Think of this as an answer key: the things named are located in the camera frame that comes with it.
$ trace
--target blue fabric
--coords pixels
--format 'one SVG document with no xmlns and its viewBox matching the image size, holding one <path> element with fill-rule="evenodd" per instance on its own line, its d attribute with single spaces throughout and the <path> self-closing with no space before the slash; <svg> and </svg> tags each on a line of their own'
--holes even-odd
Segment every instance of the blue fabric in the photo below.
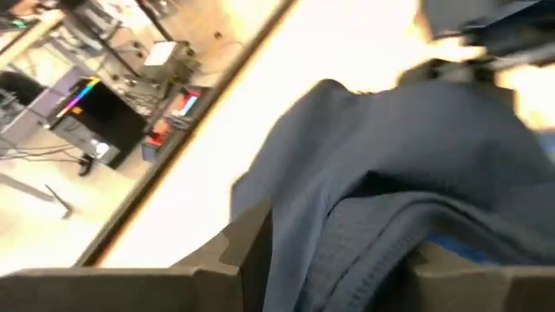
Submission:
<svg viewBox="0 0 555 312">
<path fill-rule="evenodd" d="M 321 81 L 300 99 L 232 192 L 234 217 L 272 202 L 264 310 L 361 310 L 438 230 L 502 263 L 555 263 L 555 168 L 495 94 L 444 81 L 352 94 Z M 318 276 L 335 277 L 313 287 Z"/>
</svg>

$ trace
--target computer tower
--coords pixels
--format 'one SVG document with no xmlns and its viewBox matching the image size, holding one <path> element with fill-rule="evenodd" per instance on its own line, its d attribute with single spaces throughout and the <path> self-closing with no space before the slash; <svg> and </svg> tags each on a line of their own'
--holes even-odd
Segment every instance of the computer tower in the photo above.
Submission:
<svg viewBox="0 0 555 312">
<path fill-rule="evenodd" d="M 144 137 L 147 121 L 95 77 L 78 81 L 47 118 L 50 131 L 116 168 Z"/>
</svg>

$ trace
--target beige floor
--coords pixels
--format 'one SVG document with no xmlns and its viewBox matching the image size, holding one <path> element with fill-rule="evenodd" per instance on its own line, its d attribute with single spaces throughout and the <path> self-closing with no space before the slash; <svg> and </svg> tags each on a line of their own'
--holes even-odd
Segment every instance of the beige floor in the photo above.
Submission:
<svg viewBox="0 0 555 312">
<path fill-rule="evenodd" d="M 270 15 L 276 0 L 259 3 L 252 0 L 184 0 L 180 9 L 164 20 L 165 26 L 178 40 L 188 40 L 199 53 L 203 73 L 193 82 L 210 86 L 225 72 L 229 63 L 243 46 L 258 32 Z M 214 32 L 223 37 L 216 40 Z M 123 47 L 129 40 L 138 40 L 150 48 L 160 34 L 152 27 L 124 29 L 113 39 L 114 46 Z M 142 60 L 133 54 L 124 58 L 135 68 Z M 89 60 L 91 68 L 98 59 Z M 43 84 L 51 84 L 69 68 L 70 64 L 53 49 L 32 49 L 16 64 Z M 109 62 L 102 78 L 121 73 L 122 68 Z M 24 146 L 57 146 L 65 142 L 54 134 L 39 130 Z M 69 152 L 78 156 L 78 150 Z M 52 159 L 70 159 L 60 154 Z M 131 192 L 137 180 L 146 172 L 149 163 L 142 160 L 140 149 L 117 170 L 97 165 L 86 178 L 77 176 L 78 165 L 58 162 L 28 162 L 22 159 L 0 162 L 0 172 L 20 182 L 48 193 L 51 187 L 65 201 L 73 205 L 76 214 L 62 220 L 63 207 L 45 202 L 26 193 L 0 185 L 0 275 L 29 267 L 70 266 L 97 231 L 108 220 L 114 209 Z"/>
</svg>

